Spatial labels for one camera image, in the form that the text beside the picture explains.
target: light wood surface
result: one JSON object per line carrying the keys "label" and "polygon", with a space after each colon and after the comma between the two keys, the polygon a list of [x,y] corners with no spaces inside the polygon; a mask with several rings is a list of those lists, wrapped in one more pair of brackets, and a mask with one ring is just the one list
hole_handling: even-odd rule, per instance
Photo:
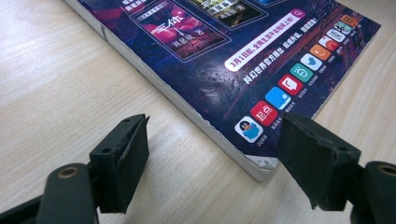
{"label": "light wood surface", "polygon": [[[342,0],[382,24],[316,121],[396,163],[396,1]],[[254,181],[60,0],[0,5],[0,212],[42,194],[55,168],[89,161],[122,119],[150,116],[150,156],[126,215],[101,223],[348,223],[311,210],[280,165]]]}

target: book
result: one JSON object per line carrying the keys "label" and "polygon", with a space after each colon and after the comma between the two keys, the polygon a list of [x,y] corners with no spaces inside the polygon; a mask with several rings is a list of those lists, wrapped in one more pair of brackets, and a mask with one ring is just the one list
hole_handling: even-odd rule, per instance
{"label": "book", "polygon": [[380,25],[333,0],[65,0],[256,180]]}

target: clamp jaw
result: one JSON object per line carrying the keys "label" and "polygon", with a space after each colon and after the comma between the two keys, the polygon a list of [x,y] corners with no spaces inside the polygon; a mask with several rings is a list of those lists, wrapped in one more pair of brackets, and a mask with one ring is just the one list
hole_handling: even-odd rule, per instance
{"label": "clamp jaw", "polygon": [[50,173],[44,194],[0,214],[0,223],[98,223],[126,213],[149,158],[145,115],[122,120],[90,153]]}
{"label": "clamp jaw", "polygon": [[280,139],[278,158],[312,208],[343,211],[350,201],[351,223],[396,223],[395,165],[371,161],[362,168],[357,148],[297,115],[284,115]]}

